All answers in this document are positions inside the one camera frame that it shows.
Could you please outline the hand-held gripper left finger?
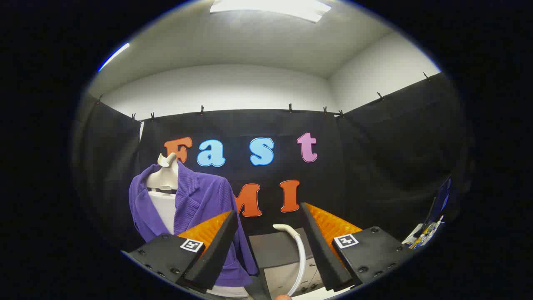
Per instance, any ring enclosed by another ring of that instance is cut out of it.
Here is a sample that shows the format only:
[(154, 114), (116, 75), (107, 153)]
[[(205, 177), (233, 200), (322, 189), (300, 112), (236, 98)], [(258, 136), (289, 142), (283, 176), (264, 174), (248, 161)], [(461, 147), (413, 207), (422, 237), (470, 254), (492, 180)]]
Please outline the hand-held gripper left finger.
[(173, 287), (206, 292), (219, 277), (237, 228), (237, 213), (229, 210), (179, 235), (160, 234), (122, 254)]

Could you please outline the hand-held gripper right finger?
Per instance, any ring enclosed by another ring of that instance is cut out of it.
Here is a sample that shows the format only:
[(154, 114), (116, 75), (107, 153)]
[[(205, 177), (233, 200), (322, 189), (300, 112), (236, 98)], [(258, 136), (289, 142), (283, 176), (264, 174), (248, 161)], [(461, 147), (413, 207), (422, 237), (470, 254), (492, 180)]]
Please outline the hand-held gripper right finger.
[(304, 230), (327, 290), (371, 285), (407, 264), (415, 251), (380, 227), (357, 226), (302, 202)]

